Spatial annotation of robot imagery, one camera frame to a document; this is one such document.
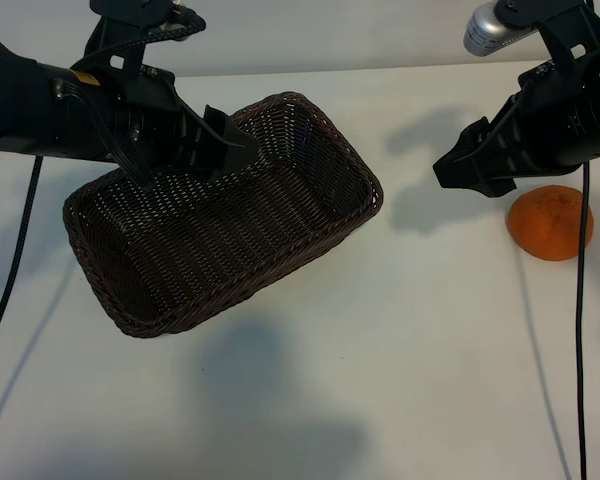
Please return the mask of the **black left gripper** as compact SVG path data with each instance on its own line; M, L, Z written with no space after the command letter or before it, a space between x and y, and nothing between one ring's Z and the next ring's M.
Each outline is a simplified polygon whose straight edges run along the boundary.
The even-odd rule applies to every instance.
M125 175L186 172L197 181L214 181L256 161L258 141L210 105L203 118L197 115L176 92L173 73L114 69L112 83L112 158Z

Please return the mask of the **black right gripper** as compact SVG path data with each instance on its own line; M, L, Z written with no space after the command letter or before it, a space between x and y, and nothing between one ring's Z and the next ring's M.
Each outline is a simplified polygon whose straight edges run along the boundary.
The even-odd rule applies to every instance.
M481 118L464 128L455 145L433 165L440 186L499 198L516 189L512 179L488 177L560 176L575 171L568 142L577 116L565 94L564 78L545 62L518 78L511 96L489 123ZM481 172L471 158L481 142Z

